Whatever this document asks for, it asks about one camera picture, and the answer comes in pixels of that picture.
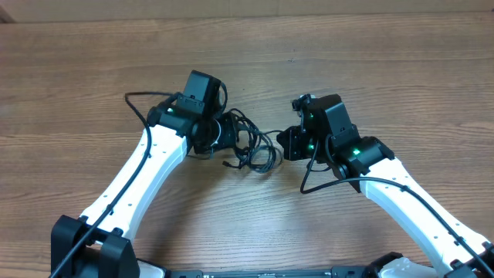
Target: white arm link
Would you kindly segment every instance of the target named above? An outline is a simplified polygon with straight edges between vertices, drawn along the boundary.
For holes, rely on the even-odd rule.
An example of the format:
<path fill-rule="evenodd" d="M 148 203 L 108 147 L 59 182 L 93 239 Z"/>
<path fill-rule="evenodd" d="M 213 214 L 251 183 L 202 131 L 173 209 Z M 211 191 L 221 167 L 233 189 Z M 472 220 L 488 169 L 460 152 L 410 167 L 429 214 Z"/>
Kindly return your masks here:
<path fill-rule="evenodd" d="M 384 159 L 370 166 L 370 173 L 365 177 L 384 178 L 407 185 L 419 194 L 478 254 L 485 251 L 483 242 L 488 240 L 463 225 L 453 215 L 437 203 L 408 174 L 401 162 L 395 158 Z M 417 243 L 431 261 L 432 266 L 443 277 L 452 268 L 450 263 L 458 259 L 466 263 L 472 256 L 455 244 L 455 239 L 448 234 L 442 224 L 412 195 L 402 192 L 400 188 L 376 181 L 361 181 L 360 190 L 370 200 L 383 208 L 403 230 Z"/>
<path fill-rule="evenodd" d="M 166 177 L 187 155 L 187 141 L 185 137 L 175 135 L 175 131 L 166 127 L 151 127 L 151 157 L 146 160 L 140 173 L 132 185 L 127 189 L 120 201 L 98 226 L 111 232 L 114 228 L 123 231 L 123 237 L 134 240 L 140 221 L 149 204 L 160 189 Z M 101 213 L 110 204 L 140 163 L 147 146 L 146 131 L 143 132 L 140 142 L 112 181 L 105 192 L 81 216 L 87 216 L 87 224 L 92 225 Z"/>

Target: black cable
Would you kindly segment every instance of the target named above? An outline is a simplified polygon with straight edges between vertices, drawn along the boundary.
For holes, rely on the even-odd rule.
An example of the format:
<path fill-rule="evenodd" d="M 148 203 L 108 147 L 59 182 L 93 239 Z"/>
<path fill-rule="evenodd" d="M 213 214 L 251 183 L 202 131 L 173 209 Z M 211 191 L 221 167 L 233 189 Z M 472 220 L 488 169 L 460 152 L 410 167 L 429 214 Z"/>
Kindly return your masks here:
<path fill-rule="evenodd" d="M 407 185 L 401 185 L 395 181 L 389 181 L 383 178 L 358 177 L 358 178 L 345 178 L 342 180 L 331 181 L 323 185 L 316 186 L 315 188 L 304 190 L 307 178 L 309 176 L 310 170 L 312 169 L 318 149 L 319 149 L 319 141 L 316 142 L 316 147 L 314 148 L 314 154 L 310 159 L 309 167 L 307 168 L 307 172 L 303 177 L 302 184 L 300 185 L 300 193 L 309 194 L 323 188 L 328 188 L 333 185 L 338 185 L 341 183 L 346 183 L 351 181 L 376 181 L 376 182 L 385 183 L 387 185 L 396 186 L 403 192 L 407 192 L 408 194 L 414 196 L 443 225 L 443 227 L 445 227 L 445 229 L 449 232 L 450 235 L 452 235 L 452 237 L 456 240 L 456 242 L 458 242 L 461 246 L 463 246 L 463 248 L 465 248 L 465 250 L 468 253 L 470 253 L 470 255 L 472 255 L 474 260 L 476 260 L 479 263 L 479 265 L 483 268 L 483 270 L 485 270 L 485 272 L 488 273 L 490 277 L 494 278 L 494 272 L 490 269 L 487 263 L 468 244 L 466 244 L 463 237 L 459 236 L 455 232 L 455 230 L 435 211 L 435 209 L 431 207 L 431 205 L 429 205 L 419 194 L 411 190 Z"/>
<path fill-rule="evenodd" d="M 239 141 L 239 132 L 245 131 L 249 135 L 249 143 L 247 147 L 243 149 L 235 146 L 233 147 L 233 152 L 235 156 L 239 159 L 239 165 L 234 166 L 227 161 L 223 161 L 223 165 L 230 168 L 241 169 L 244 166 L 249 167 L 253 171 L 257 171 L 258 173 L 266 173 L 278 166 L 280 166 L 283 162 L 283 154 L 281 151 L 274 147 L 274 144 L 267 134 L 271 134 L 274 132 L 283 132 L 280 130 L 261 132 L 257 126 L 248 119 L 243 112 L 236 108 L 230 109 L 227 114 L 230 114 L 233 121 L 234 133 L 236 136 L 236 141 Z M 260 151 L 267 151 L 268 157 L 265 163 L 253 163 L 254 157 Z"/>
<path fill-rule="evenodd" d="M 228 102 L 228 91 L 226 90 L 226 85 L 222 82 L 221 86 L 223 92 L 225 92 L 225 101 L 223 101 L 220 110 L 215 114 L 215 119 L 218 119 L 221 115 L 223 115 L 223 112 L 225 112 L 226 109 L 226 103 Z"/>
<path fill-rule="evenodd" d="M 59 263 L 59 265 L 55 268 L 55 270 L 50 274 L 49 278 L 54 278 L 57 277 L 62 270 L 62 268 L 69 262 L 70 258 L 74 256 L 74 254 L 79 250 L 79 248 L 85 244 L 85 242 L 88 240 L 88 238 L 91 236 L 91 234 L 94 232 L 94 230 L 101 224 L 101 222 L 110 214 L 110 212 L 113 210 L 115 205 L 118 203 L 120 198 L 124 195 L 125 191 L 132 185 L 132 182 L 134 179 L 137 177 L 139 174 L 140 170 L 144 166 L 144 163 L 146 162 L 147 158 L 149 157 L 149 153 L 151 151 L 151 129 L 149 128 L 149 124 L 147 124 L 146 119 L 142 116 L 142 114 L 139 112 L 139 110 L 129 101 L 129 96 L 136 96 L 136 95 L 159 95 L 159 96 L 172 96 L 171 93 L 160 93 L 160 92 L 134 92 L 134 93 L 126 93 L 125 94 L 125 102 L 127 105 L 132 109 L 132 111 L 139 117 L 140 121 L 142 121 L 144 128 L 146 129 L 146 135 L 147 135 L 147 146 L 146 146 L 146 151 L 144 151 L 144 155 L 142 159 L 140 160 L 139 165 L 137 166 L 136 170 L 130 176 L 129 180 L 127 183 L 122 187 L 120 192 L 118 192 L 117 196 L 113 199 L 113 201 L 107 205 L 107 208 L 104 210 L 104 212 L 101 214 L 101 216 L 94 222 L 94 224 L 87 230 L 87 232 L 79 239 L 79 241 L 73 246 L 73 248 L 67 253 L 67 255 L 63 258 L 62 262 Z"/>

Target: wooden table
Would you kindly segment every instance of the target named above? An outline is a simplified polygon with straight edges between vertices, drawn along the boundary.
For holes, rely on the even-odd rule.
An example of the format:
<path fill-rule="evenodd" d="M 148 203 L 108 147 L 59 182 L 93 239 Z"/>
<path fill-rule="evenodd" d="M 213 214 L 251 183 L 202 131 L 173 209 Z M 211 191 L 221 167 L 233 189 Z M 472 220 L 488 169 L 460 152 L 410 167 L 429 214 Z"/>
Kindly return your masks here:
<path fill-rule="evenodd" d="M 77 217 L 136 147 L 123 94 L 223 80 L 261 130 L 298 118 L 302 93 L 342 96 L 454 216 L 494 239 L 494 13 L 332 15 L 0 25 L 0 276 L 43 277 L 49 235 Z M 159 99 L 135 100 L 143 112 Z M 134 244 L 171 269 L 367 264 L 390 251 L 428 263 L 349 185 L 299 193 L 306 161 L 267 175 L 186 159 Z M 310 184 L 332 180 L 313 174 Z"/>

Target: black plastic housing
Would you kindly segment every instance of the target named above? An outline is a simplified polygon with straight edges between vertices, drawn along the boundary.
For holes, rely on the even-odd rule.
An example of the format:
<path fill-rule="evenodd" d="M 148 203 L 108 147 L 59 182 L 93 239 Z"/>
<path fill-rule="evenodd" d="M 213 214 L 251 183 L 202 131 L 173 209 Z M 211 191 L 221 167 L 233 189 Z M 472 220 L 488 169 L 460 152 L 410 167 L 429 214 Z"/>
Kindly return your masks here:
<path fill-rule="evenodd" d="M 221 80 L 213 76 L 192 70 L 184 92 L 152 107 L 147 113 L 147 122 L 151 127 L 160 124 L 176 130 L 180 137 L 189 135 L 195 123 L 211 120 L 222 108 L 219 103 L 221 84 Z"/>

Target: black mounting bracket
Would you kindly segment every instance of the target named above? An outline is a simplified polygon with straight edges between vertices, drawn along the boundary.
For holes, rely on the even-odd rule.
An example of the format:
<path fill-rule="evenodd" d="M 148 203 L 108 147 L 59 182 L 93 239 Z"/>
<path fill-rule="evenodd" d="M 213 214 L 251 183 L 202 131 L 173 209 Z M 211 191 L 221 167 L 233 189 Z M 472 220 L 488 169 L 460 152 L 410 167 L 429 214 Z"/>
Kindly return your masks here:
<path fill-rule="evenodd" d="M 62 215 L 52 229 L 51 270 L 59 265 L 66 254 L 90 228 L 85 219 L 72 219 Z M 129 239 L 121 237 L 121 230 L 106 232 L 96 229 L 90 241 L 82 245 L 75 256 L 62 268 L 62 278 L 139 278 L 137 258 Z M 102 242 L 100 250 L 88 248 L 96 241 Z"/>

